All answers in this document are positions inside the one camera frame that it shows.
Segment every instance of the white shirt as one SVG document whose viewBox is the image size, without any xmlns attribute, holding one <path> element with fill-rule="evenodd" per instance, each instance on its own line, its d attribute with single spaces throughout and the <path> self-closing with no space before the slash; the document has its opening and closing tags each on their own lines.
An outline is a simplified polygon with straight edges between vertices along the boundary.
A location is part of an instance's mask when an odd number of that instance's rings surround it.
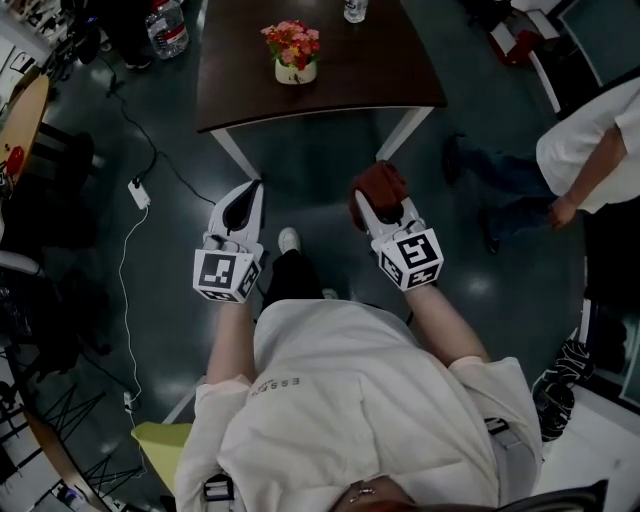
<svg viewBox="0 0 640 512">
<path fill-rule="evenodd" d="M 605 204 L 640 196 L 640 78 L 591 100 L 538 141 L 538 165 L 554 194 L 568 192 L 605 131 L 614 124 L 620 128 L 627 156 L 580 208 L 595 213 Z"/>
<path fill-rule="evenodd" d="M 520 432 L 539 471 L 538 419 L 513 358 L 446 369 L 394 315 L 335 300 L 271 305 L 255 344 L 253 385 L 198 389 L 175 478 L 180 512 L 207 508 L 203 483 L 221 469 L 249 512 L 324 512 L 382 475 L 419 504 L 495 507 L 491 417 Z"/>
</svg>

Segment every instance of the white table leg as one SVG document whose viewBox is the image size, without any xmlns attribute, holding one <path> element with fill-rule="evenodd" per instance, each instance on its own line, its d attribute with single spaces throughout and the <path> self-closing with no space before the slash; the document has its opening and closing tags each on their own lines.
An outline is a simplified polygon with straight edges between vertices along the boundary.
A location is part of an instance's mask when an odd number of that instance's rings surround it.
<svg viewBox="0 0 640 512">
<path fill-rule="evenodd" d="M 391 135 L 387 137 L 380 151 L 376 154 L 376 160 L 389 160 L 432 110 L 433 107 L 420 107 L 409 110 L 393 129 Z"/>
<path fill-rule="evenodd" d="M 224 150 L 229 153 L 229 156 L 233 158 L 233 160 L 240 166 L 240 168 L 246 173 L 249 178 L 252 180 L 259 180 L 260 174 L 256 171 L 247 157 L 244 156 L 244 153 L 240 151 L 240 148 L 235 143 L 235 141 L 229 135 L 227 130 L 213 130 L 211 135 L 215 137 L 215 139 L 220 143 L 220 145 L 224 148 Z"/>
</svg>

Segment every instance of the white box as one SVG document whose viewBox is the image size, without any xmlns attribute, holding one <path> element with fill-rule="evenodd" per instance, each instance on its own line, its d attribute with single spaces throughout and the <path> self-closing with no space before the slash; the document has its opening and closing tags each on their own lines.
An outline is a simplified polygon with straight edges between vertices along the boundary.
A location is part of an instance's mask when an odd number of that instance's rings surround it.
<svg viewBox="0 0 640 512">
<path fill-rule="evenodd" d="M 378 265 L 402 291 L 435 281 L 443 262 L 433 229 L 389 240 L 378 254 Z"/>
<path fill-rule="evenodd" d="M 247 300 L 262 268 L 253 254 L 196 249 L 193 289 L 209 300 Z"/>
</svg>

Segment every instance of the human hand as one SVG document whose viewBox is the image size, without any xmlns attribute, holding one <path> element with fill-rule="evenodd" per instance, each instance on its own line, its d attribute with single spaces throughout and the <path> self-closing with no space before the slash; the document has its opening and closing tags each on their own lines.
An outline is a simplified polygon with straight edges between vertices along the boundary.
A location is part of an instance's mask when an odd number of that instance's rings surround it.
<svg viewBox="0 0 640 512">
<path fill-rule="evenodd" d="M 553 229 L 563 228 L 575 217 L 577 209 L 569 198 L 559 197 L 549 207 L 549 224 Z"/>
</svg>

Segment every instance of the white sneaker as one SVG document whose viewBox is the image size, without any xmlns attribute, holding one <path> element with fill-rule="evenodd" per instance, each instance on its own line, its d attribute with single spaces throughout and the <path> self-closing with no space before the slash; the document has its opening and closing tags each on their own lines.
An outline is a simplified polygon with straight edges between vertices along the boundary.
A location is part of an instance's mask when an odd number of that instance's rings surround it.
<svg viewBox="0 0 640 512">
<path fill-rule="evenodd" d="M 340 300 L 338 292 L 333 288 L 324 288 L 322 290 L 322 296 L 327 300 Z"/>
<path fill-rule="evenodd" d="M 282 254 L 290 251 L 291 249 L 301 252 L 300 236 L 298 235 L 298 232 L 293 228 L 284 228 L 280 231 L 280 235 L 278 235 L 278 247 Z"/>
</svg>

